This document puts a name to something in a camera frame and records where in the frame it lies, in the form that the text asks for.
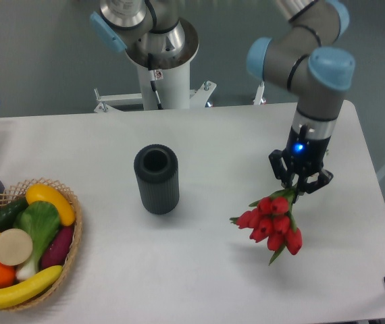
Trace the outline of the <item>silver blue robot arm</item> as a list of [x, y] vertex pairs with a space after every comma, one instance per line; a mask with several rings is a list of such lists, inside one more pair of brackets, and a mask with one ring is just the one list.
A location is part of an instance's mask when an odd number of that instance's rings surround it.
[[[279, 1], [278, 7], [290, 31], [277, 40], [257, 39], [246, 67], [263, 84], [297, 96], [286, 147], [273, 151], [269, 160], [283, 187], [310, 194], [333, 177], [323, 158], [355, 69], [353, 56], [334, 42], [347, 29], [349, 14], [338, 1]], [[112, 51], [127, 54], [135, 64], [146, 110], [201, 104], [190, 89], [190, 62], [199, 39], [180, 17], [177, 1], [101, 1], [90, 22]]]

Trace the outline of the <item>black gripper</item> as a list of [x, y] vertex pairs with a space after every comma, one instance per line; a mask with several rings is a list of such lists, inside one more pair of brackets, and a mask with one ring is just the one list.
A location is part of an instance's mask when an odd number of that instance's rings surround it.
[[[323, 163], [329, 141], [330, 137], [310, 139], [291, 128], [286, 148], [269, 154], [275, 178], [281, 181], [284, 188], [296, 186], [295, 200], [304, 194], [314, 193], [333, 180], [334, 174], [324, 169]], [[316, 179], [308, 182], [313, 176], [317, 176]]]

